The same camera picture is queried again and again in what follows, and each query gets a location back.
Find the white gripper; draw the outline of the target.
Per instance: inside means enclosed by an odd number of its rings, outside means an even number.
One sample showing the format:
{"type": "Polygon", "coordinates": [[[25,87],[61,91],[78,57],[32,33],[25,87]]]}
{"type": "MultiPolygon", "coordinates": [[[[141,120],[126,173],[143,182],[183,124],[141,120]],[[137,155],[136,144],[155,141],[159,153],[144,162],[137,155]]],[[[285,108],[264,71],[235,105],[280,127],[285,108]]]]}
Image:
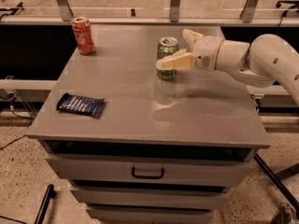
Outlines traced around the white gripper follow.
{"type": "Polygon", "coordinates": [[[196,66],[199,69],[214,71],[223,38],[211,35],[204,36],[190,29],[184,29],[182,34],[192,49],[192,53],[187,52],[186,49],[180,49],[174,54],[158,60],[156,68],[161,71],[187,70],[195,66],[196,58],[196,66]]]}

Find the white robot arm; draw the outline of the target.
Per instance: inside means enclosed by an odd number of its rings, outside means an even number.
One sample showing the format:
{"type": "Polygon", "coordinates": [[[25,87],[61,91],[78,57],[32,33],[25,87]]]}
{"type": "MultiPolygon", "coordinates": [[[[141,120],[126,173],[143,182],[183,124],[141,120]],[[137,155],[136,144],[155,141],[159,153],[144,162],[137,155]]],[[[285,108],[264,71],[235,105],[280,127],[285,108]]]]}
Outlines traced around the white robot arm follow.
{"type": "Polygon", "coordinates": [[[284,39],[265,34],[252,43],[202,35],[185,29],[190,51],[181,49],[156,63],[161,71],[197,67],[222,71],[246,85],[264,88],[278,82],[299,104],[299,54],[284,39]]]}

